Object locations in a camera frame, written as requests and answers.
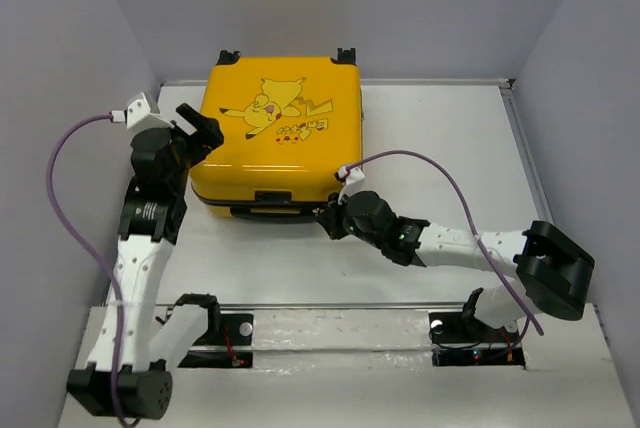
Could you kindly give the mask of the yellow hard-shell suitcase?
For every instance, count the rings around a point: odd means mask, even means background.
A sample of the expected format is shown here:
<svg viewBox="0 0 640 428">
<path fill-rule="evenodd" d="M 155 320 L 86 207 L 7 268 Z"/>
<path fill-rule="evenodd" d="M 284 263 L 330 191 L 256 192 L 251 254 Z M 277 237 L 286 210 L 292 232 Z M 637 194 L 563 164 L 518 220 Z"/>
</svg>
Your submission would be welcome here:
<svg viewBox="0 0 640 428">
<path fill-rule="evenodd" d="M 356 51 L 333 56 L 246 57 L 223 50 L 200 112 L 223 144 L 191 169 L 195 196 L 214 214 L 312 216 L 362 156 L 363 101 Z"/>
</svg>

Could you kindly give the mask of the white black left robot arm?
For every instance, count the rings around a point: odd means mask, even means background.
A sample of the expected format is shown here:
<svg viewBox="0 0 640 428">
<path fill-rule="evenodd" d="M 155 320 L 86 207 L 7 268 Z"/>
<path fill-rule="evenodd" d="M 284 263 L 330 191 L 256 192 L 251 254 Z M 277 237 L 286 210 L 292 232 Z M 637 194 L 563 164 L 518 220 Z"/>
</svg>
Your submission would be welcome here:
<svg viewBox="0 0 640 428">
<path fill-rule="evenodd" d="M 187 211 L 189 171 L 224 142 L 216 119 L 186 103 L 176 112 L 193 132 L 148 111 L 132 138 L 133 176 L 119 219 L 117 257 L 107 271 L 103 324 L 85 366 L 71 370 L 66 384 L 89 414 L 124 427 L 161 419 L 173 370 L 196 341 L 209 343 L 221 331 L 216 296 L 195 293 L 182 295 L 159 330 L 152 330 L 161 280 Z"/>
</svg>

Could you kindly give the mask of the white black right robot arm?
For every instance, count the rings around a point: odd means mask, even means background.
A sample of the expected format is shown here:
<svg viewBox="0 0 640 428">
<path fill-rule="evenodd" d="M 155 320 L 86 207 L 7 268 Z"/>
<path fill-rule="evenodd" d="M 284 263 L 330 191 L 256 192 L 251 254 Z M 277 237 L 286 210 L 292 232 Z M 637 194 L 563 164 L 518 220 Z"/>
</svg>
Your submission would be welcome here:
<svg viewBox="0 0 640 428">
<path fill-rule="evenodd" d="M 555 225 L 476 232 L 395 214 L 373 191 L 335 198 L 316 216 L 332 240 L 353 236 L 400 266 L 450 266 L 490 272 L 494 288 L 477 288 L 460 316 L 462 332 L 482 340 L 495 329 L 538 314 L 579 321 L 595 260 Z"/>
</svg>

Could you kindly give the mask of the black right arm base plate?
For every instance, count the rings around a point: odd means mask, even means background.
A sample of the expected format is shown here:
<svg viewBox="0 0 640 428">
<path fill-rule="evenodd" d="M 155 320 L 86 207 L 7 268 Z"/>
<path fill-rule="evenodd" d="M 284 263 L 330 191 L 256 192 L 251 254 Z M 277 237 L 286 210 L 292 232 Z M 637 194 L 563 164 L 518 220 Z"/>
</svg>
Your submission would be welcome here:
<svg viewBox="0 0 640 428">
<path fill-rule="evenodd" d="M 429 315 L 429 340 L 434 367 L 524 368 L 523 333 L 516 323 L 491 328 L 464 320 L 460 312 Z"/>
</svg>

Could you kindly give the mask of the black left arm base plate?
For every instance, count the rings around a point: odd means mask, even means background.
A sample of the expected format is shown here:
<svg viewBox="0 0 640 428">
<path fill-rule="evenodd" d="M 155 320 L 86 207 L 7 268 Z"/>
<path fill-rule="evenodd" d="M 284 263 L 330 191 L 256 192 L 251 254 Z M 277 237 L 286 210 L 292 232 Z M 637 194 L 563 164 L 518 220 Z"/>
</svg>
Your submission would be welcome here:
<svg viewBox="0 0 640 428">
<path fill-rule="evenodd" d="M 222 313 L 217 332 L 208 330 L 180 362 L 189 369 L 250 369 L 253 367 L 252 313 Z"/>
</svg>

